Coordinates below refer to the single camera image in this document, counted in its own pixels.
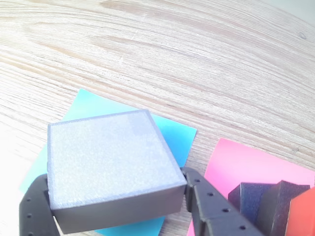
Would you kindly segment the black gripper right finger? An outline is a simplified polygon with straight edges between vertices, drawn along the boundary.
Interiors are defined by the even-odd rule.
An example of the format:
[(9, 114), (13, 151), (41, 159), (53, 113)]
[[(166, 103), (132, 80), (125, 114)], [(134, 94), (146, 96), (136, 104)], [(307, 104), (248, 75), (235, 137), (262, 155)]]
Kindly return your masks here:
[(261, 236), (262, 233), (198, 171), (181, 168), (185, 200), (196, 236)]

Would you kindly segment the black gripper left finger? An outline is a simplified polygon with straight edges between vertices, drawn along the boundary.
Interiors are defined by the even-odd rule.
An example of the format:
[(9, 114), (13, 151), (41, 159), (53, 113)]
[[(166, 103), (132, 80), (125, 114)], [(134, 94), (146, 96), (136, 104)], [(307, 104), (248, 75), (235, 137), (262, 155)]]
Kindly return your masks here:
[(58, 236), (50, 209), (47, 175), (39, 175), (29, 186), (19, 204), (20, 236)]

